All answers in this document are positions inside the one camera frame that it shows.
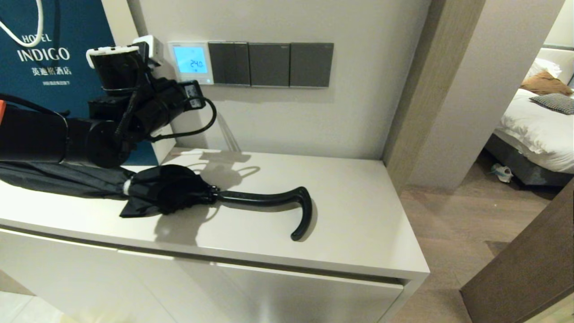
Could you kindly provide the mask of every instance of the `digital display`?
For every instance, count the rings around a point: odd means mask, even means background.
[[[202,47],[173,47],[180,73],[207,73]]]

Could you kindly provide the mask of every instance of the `white bedsheet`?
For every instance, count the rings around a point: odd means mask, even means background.
[[[497,132],[517,139],[531,162],[548,170],[574,174],[574,116],[548,110],[529,100],[536,94],[519,89],[504,113]]]

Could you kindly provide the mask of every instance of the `brown pillow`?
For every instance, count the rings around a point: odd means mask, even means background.
[[[552,76],[548,71],[542,71],[531,78],[526,79],[520,85],[521,89],[529,90],[538,95],[545,95],[551,93],[562,93],[564,95],[572,95],[572,89],[562,83],[561,80]]]

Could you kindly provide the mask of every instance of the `bed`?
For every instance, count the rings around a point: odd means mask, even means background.
[[[560,66],[556,78],[570,83],[574,51],[543,48],[537,58]],[[533,64],[527,76],[536,68]],[[574,116],[541,107],[530,100],[536,96],[518,89],[484,148],[508,166],[520,184],[565,186],[574,177]]]

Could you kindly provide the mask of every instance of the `orange tag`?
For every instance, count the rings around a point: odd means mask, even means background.
[[[4,117],[5,111],[6,111],[6,102],[0,100],[0,125],[2,124],[2,118]]]

